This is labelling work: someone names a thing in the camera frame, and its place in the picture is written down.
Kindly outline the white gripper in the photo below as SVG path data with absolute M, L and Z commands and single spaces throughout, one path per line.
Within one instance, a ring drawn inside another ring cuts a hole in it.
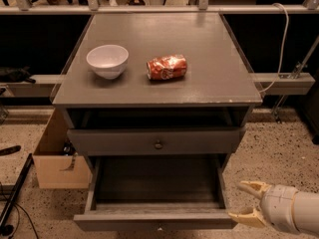
M 241 213 L 229 212 L 233 221 L 254 228 L 264 228 L 267 221 L 277 231 L 298 233 L 292 215 L 294 197 L 298 192 L 295 187 L 271 186 L 262 181 L 240 181 L 237 187 L 261 200 L 262 212 L 256 207 L 246 208 Z

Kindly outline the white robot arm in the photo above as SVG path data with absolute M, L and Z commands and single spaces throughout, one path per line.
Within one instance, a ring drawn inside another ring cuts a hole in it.
M 250 227 L 270 226 L 279 232 L 319 236 L 319 194 L 262 181 L 240 181 L 237 187 L 259 200 L 259 206 L 230 218 Z

